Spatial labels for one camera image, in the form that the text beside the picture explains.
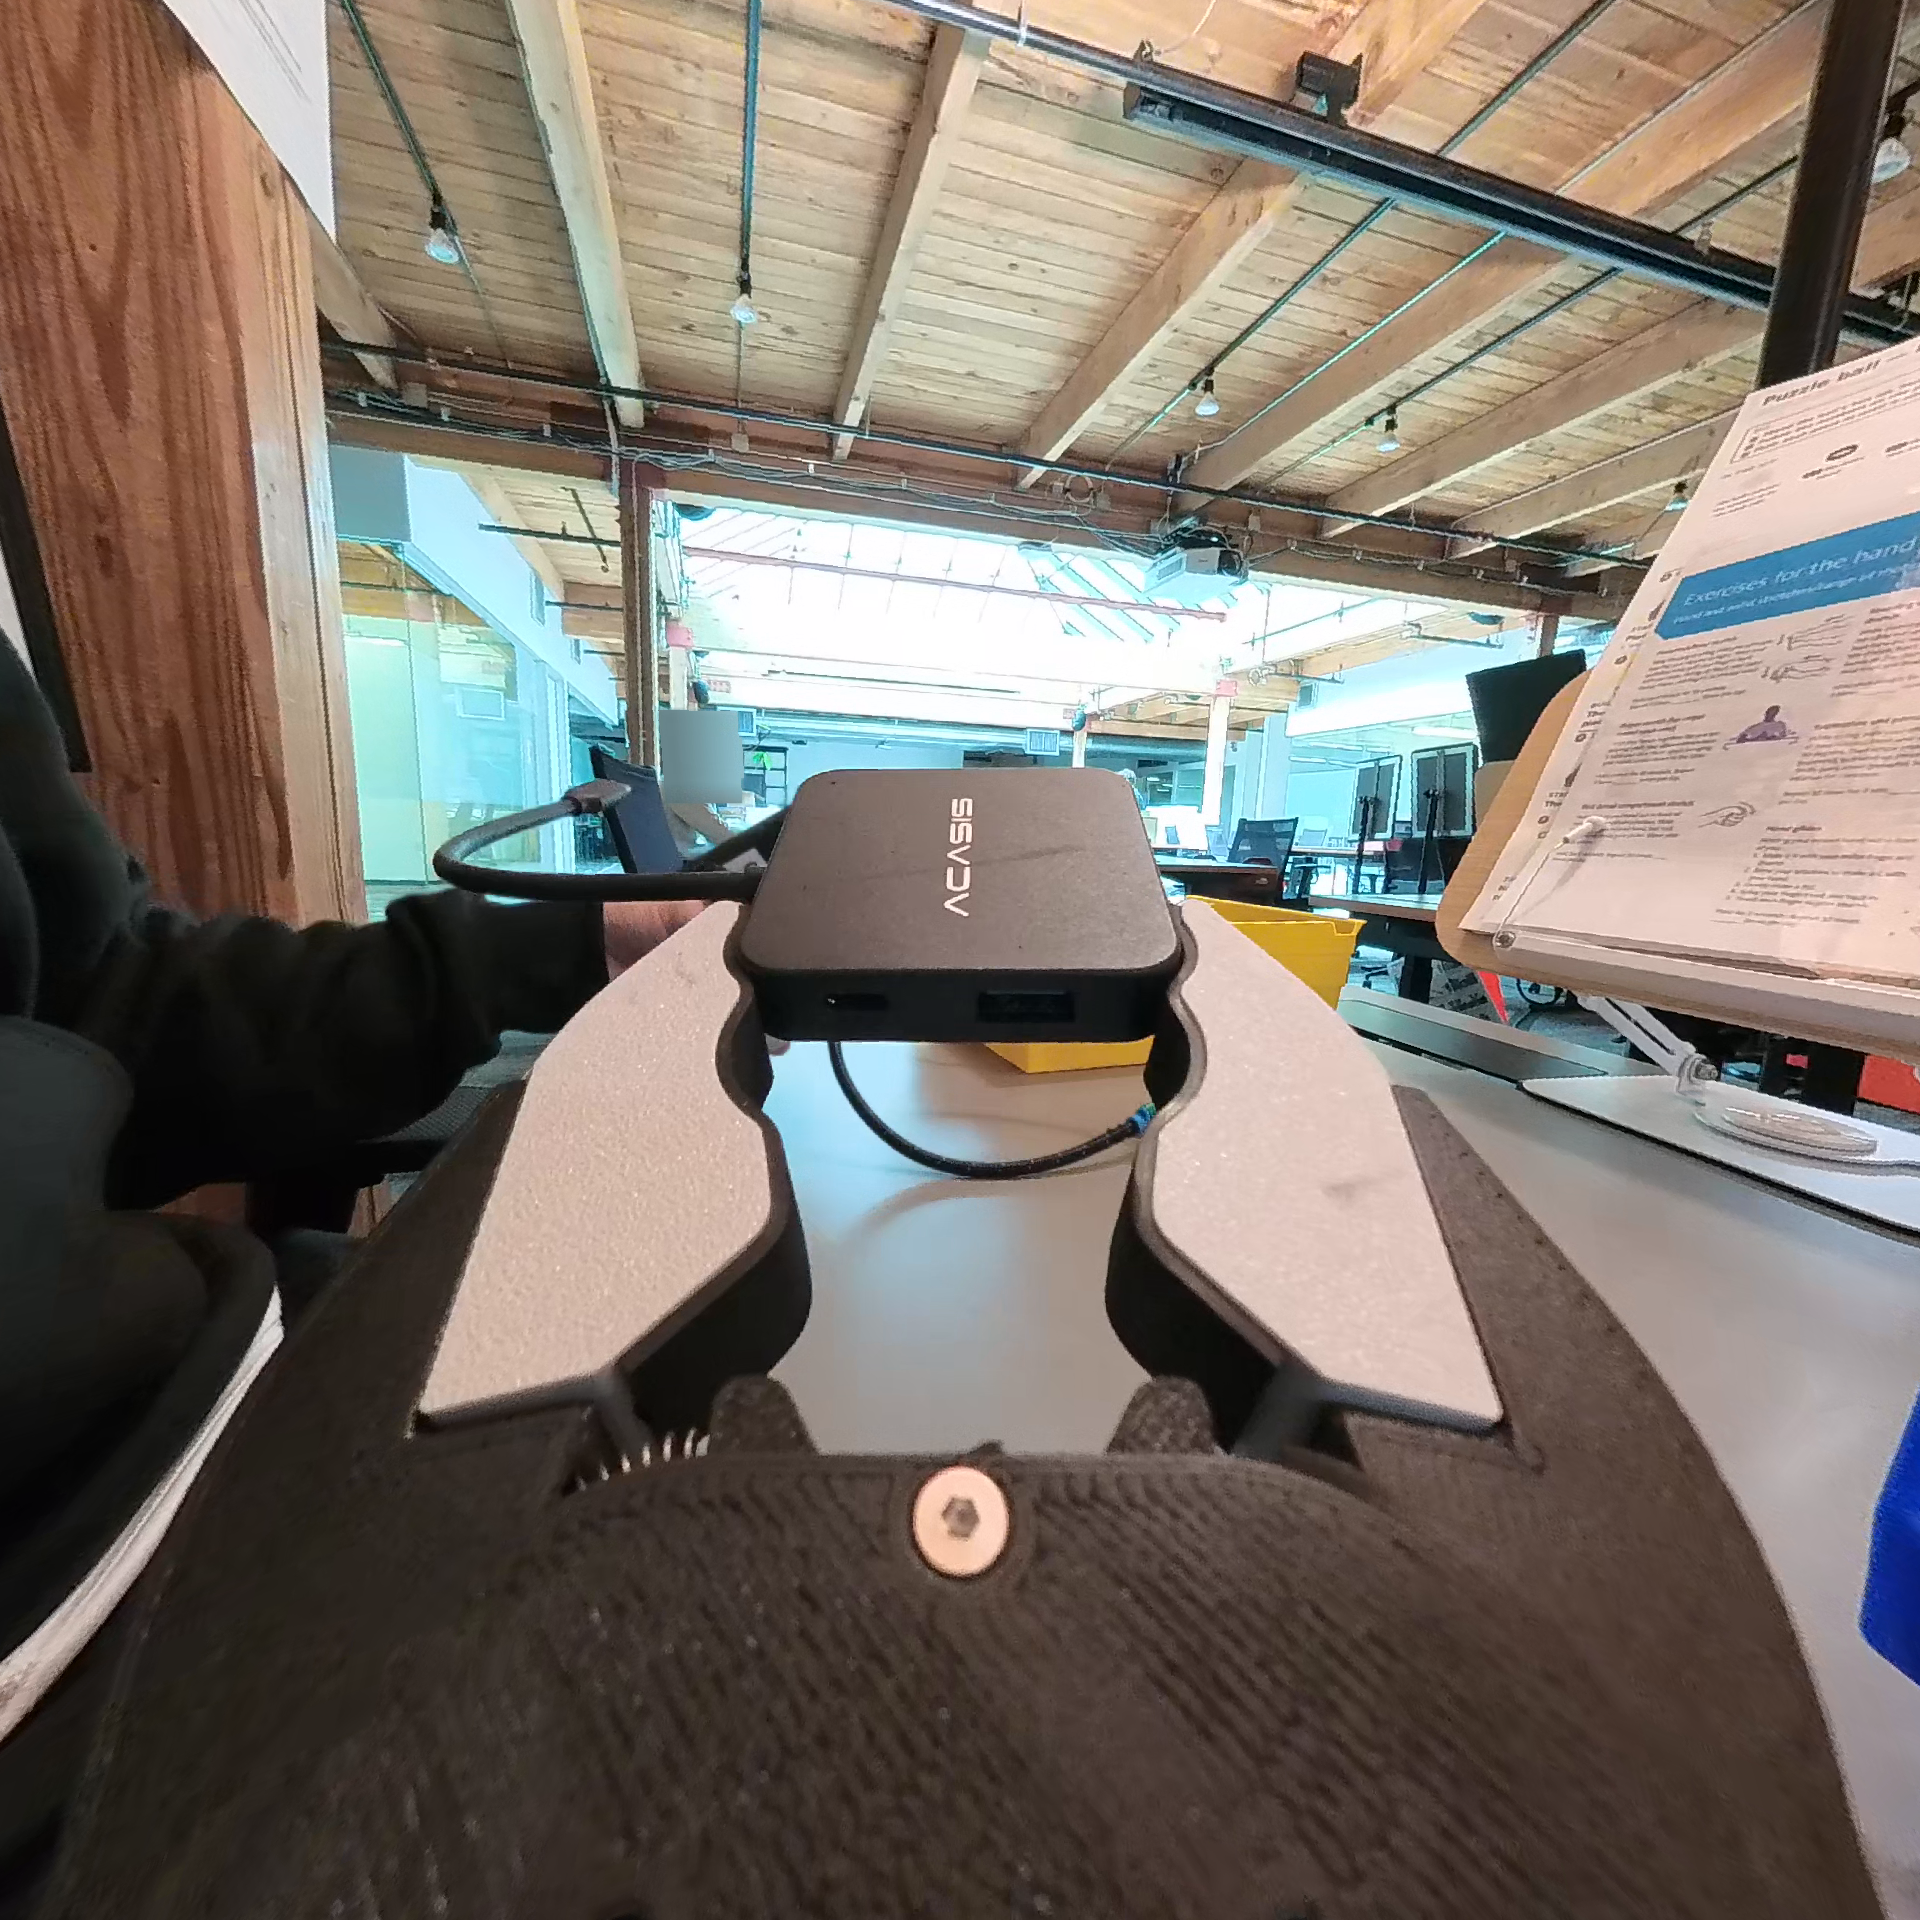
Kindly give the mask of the black ceiling track rail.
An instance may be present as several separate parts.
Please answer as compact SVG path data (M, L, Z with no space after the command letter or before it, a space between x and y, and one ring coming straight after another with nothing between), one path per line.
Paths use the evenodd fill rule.
M1262 159L1296 173L1325 176L1434 217L1495 235L1510 235L1558 255L1656 280L1672 289L1767 312L1774 268L1752 255L1701 244L1682 233L1590 207L1465 163L1410 148L1332 120L1318 111L1270 102L1166 63L1138 61L982 6L895 1L895 12L928 25L980 32L1079 72L1120 86L1127 124L1174 137L1209 152Z

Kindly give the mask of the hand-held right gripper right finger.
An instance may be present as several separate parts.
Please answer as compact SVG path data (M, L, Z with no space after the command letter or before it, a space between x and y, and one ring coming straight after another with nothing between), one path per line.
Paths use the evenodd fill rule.
M1495 1432L1495 1366L1385 1070L1216 903L1169 911L1153 1115L1109 1257L1122 1348L1193 1384L1240 1456L1353 1414Z

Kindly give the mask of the white paper sheet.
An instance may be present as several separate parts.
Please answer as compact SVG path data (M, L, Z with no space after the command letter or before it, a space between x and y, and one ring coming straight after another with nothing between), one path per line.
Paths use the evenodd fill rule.
M324 1L165 1L321 231L337 233Z

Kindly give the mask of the blue bin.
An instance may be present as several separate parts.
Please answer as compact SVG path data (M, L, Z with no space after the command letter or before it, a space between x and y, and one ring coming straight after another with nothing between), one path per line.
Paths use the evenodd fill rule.
M1918 1685L1918 1440L1910 1404L1872 1516L1858 1628L1862 1640Z

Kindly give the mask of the person's left hand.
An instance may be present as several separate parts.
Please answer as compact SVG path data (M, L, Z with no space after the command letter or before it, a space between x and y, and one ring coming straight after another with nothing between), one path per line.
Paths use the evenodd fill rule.
M607 980L671 939L705 911L702 901L614 901L600 907Z

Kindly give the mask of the document stand with paper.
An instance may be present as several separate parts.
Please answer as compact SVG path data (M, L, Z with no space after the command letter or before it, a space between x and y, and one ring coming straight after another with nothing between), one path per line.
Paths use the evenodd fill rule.
M1916 1231L1916 1135L1708 1073L1654 1009L1916 1068L1918 348L1751 393L1578 703L1457 952L1566 988L1661 1077L1548 1104Z

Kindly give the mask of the black hub with blue port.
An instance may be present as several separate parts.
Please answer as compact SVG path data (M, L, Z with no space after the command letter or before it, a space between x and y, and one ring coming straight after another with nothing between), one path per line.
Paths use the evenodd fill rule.
M1184 942L1114 775L829 772L801 784L732 942L765 1035L1153 1035Z

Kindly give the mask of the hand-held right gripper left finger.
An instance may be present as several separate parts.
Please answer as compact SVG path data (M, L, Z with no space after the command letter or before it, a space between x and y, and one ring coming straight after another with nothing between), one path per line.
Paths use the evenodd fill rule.
M709 1425L809 1319L809 1253L764 1104L772 1060L709 903L546 1045L497 1151L417 1416L588 1407Z

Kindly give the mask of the ceiling projector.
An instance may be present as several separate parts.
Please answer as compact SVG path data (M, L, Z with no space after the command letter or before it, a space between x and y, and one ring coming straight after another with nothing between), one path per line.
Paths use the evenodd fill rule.
M1169 608L1210 608L1247 580L1245 558L1218 529L1184 528L1143 561L1143 596Z

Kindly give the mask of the black laptop screen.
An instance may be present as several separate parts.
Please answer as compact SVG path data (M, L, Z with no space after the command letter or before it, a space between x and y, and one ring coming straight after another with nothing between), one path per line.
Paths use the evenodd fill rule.
M592 743L592 779L616 784L621 792L604 806L607 836L623 873L666 875L686 867L673 820L666 811L658 769L614 756Z

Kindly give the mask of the black monitor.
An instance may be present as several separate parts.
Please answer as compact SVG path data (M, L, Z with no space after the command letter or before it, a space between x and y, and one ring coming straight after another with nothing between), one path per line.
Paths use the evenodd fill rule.
M1582 649L1489 665L1465 677L1481 764L1516 761L1551 700L1589 671Z

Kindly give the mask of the person's left forearm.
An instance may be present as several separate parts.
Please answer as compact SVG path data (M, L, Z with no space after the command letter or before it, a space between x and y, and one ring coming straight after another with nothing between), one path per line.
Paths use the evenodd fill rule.
M125 1073L105 1191L154 1208L391 1135L505 1035L554 1035L606 985L599 903L426 893L308 927L141 903L38 1015Z

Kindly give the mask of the black vertical pole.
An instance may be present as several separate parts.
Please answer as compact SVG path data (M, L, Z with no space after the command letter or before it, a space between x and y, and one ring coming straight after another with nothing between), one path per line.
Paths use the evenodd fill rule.
M1808 97L1754 390L1832 363L1852 297L1903 1L1832 1Z

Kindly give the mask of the wooden pillar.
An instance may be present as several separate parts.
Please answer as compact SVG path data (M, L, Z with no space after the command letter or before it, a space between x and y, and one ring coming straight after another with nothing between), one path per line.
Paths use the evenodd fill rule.
M165 4L5 4L5 416L159 897L365 917L316 227Z

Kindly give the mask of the yellow bin with cables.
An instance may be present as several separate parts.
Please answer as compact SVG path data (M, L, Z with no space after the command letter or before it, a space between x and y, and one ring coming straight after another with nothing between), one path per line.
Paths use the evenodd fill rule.
M1209 905L1223 920L1234 924L1254 947L1294 973L1325 1006L1337 1008L1345 989L1359 920L1349 915L1313 915L1309 910L1269 903L1236 903L1223 897L1188 897ZM1128 1041L989 1041L986 1051L1018 1072L1101 1072L1144 1068L1152 1040Z

